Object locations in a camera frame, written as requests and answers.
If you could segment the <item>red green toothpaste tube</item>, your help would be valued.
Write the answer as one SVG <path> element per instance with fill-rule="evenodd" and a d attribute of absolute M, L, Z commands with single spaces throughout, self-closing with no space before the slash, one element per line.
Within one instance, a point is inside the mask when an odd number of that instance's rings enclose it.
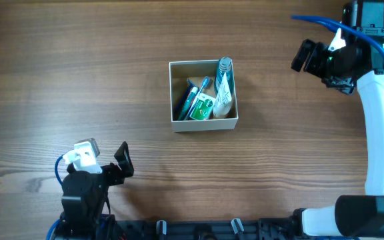
<path fill-rule="evenodd" d="M 190 90 L 183 106 L 182 106 L 182 109 L 181 109 L 181 112 L 178 116 L 178 121 L 183 121 L 189 111 L 189 108 L 191 107 L 191 104 L 194 100 L 194 98 L 196 97 L 197 95 L 197 92 L 198 92 L 198 88 L 197 87 L 192 87 L 192 89 Z"/>

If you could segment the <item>teal mouthwash bottle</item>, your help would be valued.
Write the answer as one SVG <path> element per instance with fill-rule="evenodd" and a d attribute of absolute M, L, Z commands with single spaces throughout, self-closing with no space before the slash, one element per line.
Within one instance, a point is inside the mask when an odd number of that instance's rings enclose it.
<path fill-rule="evenodd" d="M 227 77 L 229 89 L 233 92 L 234 88 L 234 76 L 232 70 L 233 62 L 230 57 L 222 57 L 217 66 L 216 78 L 215 78 L 215 94 L 218 94 L 220 84 L 224 75 Z"/>

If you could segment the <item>white cream tube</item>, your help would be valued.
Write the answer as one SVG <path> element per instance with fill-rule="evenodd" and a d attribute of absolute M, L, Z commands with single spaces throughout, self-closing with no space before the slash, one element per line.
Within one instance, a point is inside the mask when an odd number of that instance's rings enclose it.
<path fill-rule="evenodd" d="M 224 73 L 222 81 L 218 88 L 218 93 L 213 107 L 213 117 L 216 119 L 224 119 L 231 110 L 233 97 L 229 88 L 227 74 Z"/>

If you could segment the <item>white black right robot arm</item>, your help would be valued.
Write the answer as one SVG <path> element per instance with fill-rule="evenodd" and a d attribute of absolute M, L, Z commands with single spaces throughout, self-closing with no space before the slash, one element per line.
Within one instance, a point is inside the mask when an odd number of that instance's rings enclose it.
<path fill-rule="evenodd" d="M 350 1 L 340 21 L 303 20 L 334 32 L 329 45 L 306 39 L 291 67 L 310 73 L 346 95 L 358 93 L 367 138 L 363 195 L 342 195 L 330 207 L 296 209 L 287 228 L 301 239 L 384 238 L 384 2 Z"/>

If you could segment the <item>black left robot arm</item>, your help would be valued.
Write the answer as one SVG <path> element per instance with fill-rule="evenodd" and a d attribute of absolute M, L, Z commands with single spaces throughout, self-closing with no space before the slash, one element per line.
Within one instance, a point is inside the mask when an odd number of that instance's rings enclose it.
<path fill-rule="evenodd" d="M 103 213 L 110 206 L 108 189 L 133 176 L 134 168 L 124 141 L 114 154 L 115 163 L 101 166 L 94 138 L 74 144 L 55 163 L 55 175 L 63 190 L 63 212 L 47 233 L 47 239 L 126 239 L 126 230 L 115 216 Z"/>

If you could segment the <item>blue disposable razor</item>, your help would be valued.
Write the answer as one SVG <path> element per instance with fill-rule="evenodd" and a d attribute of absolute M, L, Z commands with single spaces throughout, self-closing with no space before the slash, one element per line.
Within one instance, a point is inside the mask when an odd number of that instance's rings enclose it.
<path fill-rule="evenodd" d="M 192 88 L 194 88 L 196 86 L 196 84 L 194 84 L 190 79 L 187 79 L 187 88 L 186 90 L 183 92 L 183 95 L 181 96 L 180 100 L 178 101 L 177 105 L 175 106 L 175 109 L 174 109 L 174 114 L 178 114 L 180 113 L 184 103 L 186 102 L 186 99 L 190 93 L 190 91 L 192 90 Z"/>

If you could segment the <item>blue white toothbrush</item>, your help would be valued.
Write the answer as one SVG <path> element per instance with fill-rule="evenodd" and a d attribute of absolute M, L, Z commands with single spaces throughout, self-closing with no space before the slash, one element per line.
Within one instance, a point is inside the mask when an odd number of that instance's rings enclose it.
<path fill-rule="evenodd" d="M 190 114 L 192 114 L 194 108 L 195 108 L 196 105 L 197 105 L 197 102 L 198 102 L 198 99 L 199 99 L 200 94 L 202 94 L 203 90 L 206 89 L 206 88 L 208 87 L 210 81 L 211 81 L 211 79 L 210 79 L 210 77 L 208 77 L 208 76 L 206 76 L 206 77 L 203 78 L 203 80 L 202 80 L 202 82 L 201 82 L 201 86 L 200 86 L 200 88 L 199 88 L 199 91 L 197 92 L 197 94 L 196 94 L 196 96 L 195 96 L 195 98 L 194 98 L 194 100 L 193 100 L 193 102 L 192 102 L 192 105 L 191 105 L 191 107 L 189 108 L 189 110 L 188 110 L 188 112 L 187 112 L 187 114 L 186 114 L 186 116 L 185 116 L 185 118 L 184 118 L 185 121 L 189 119 Z"/>

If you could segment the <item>green white soap box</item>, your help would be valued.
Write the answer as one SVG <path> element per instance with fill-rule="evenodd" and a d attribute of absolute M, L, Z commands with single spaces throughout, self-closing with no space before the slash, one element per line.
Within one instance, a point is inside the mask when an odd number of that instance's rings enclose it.
<path fill-rule="evenodd" d="M 197 105 L 189 118 L 197 121 L 208 120 L 213 112 L 214 103 L 214 97 L 204 93 L 200 94 Z"/>

